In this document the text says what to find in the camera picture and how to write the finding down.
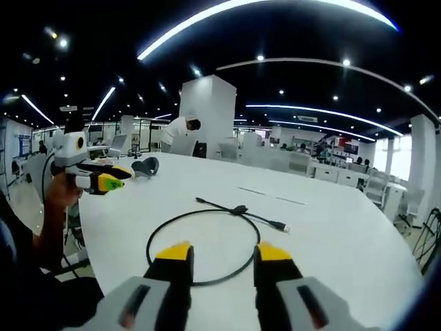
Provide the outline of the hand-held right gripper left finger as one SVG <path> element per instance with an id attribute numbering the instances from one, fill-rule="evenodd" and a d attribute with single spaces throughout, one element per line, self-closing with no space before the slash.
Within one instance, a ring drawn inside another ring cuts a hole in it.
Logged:
<path id="1" fill-rule="evenodd" d="M 194 248 L 181 241 L 159 252 L 143 277 L 131 277 L 98 305 L 93 330 L 184 330 L 191 307 Z"/>

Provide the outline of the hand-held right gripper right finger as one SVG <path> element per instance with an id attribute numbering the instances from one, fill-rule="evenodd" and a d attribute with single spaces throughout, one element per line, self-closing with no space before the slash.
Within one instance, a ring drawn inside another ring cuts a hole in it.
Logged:
<path id="1" fill-rule="evenodd" d="M 304 277 L 287 251 L 268 242 L 254 249 L 254 287 L 262 330 L 349 329 L 345 300 Z"/>

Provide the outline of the person's left hand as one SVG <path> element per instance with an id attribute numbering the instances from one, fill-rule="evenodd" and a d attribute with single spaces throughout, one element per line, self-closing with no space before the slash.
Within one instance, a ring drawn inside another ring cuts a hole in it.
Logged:
<path id="1" fill-rule="evenodd" d="M 64 172 L 53 177 L 45 197 L 44 206 L 51 209 L 66 209 L 73 206 L 82 196 L 83 189 Z"/>

